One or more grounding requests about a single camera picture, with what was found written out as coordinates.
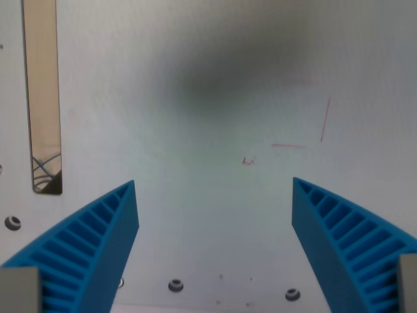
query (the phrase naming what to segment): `white surface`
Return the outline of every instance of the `white surface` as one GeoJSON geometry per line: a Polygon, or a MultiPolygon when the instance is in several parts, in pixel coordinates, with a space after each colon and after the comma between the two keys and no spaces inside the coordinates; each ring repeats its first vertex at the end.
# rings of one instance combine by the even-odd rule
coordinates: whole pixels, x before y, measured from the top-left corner
{"type": "Polygon", "coordinates": [[[183,310],[179,308],[156,308],[151,306],[113,305],[111,313],[210,313],[200,310],[183,310]]]}
{"type": "Polygon", "coordinates": [[[117,304],[329,312],[293,176],[417,235],[415,1],[59,1],[58,198],[31,192],[20,15],[1,6],[0,208],[22,221],[2,260],[129,179],[141,226],[117,304]]]}

